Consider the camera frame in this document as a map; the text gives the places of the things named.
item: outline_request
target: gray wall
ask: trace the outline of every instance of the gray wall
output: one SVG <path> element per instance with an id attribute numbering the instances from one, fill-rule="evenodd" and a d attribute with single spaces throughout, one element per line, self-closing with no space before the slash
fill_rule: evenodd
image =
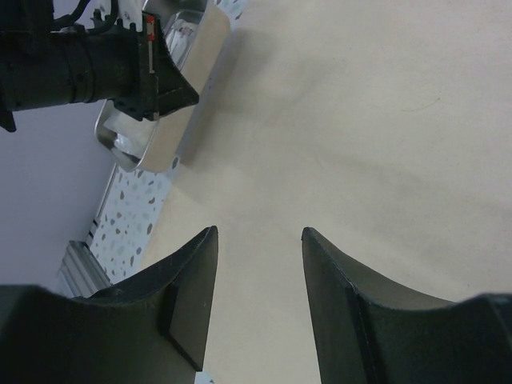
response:
<path id="1" fill-rule="evenodd" d="M 54 4 L 60 15 L 76 3 Z M 101 105 L 20 112 L 18 132 L 0 130 L 1 284 L 52 287 L 67 242 L 86 239 L 113 166 L 94 139 Z"/>

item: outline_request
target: light wood surface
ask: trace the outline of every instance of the light wood surface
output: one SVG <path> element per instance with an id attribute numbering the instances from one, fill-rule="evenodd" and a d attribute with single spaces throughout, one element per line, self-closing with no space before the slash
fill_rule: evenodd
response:
<path id="1" fill-rule="evenodd" d="M 512 291 L 512 3 L 252 1 L 144 263 L 220 233 L 217 383 L 318 383 L 300 236 L 459 300 Z"/>

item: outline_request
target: speckled surface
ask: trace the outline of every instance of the speckled surface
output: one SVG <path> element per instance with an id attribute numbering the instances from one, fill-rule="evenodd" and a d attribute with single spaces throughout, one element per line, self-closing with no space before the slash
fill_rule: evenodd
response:
<path id="1" fill-rule="evenodd" d="M 236 26 L 248 3 L 248 0 L 214 1 L 230 17 L 232 28 Z M 209 88 L 210 86 L 205 86 L 205 92 L 194 114 L 201 110 Z M 197 116 L 193 116 L 187 130 L 190 130 L 196 120 Z M 90 247 L 113 284 L 139 271 L 153 225 L 158 220 L 178 165 L 179 157 L 176 157 L 173 166 L 160 174 L 144 170 L 115 171 Z"/>

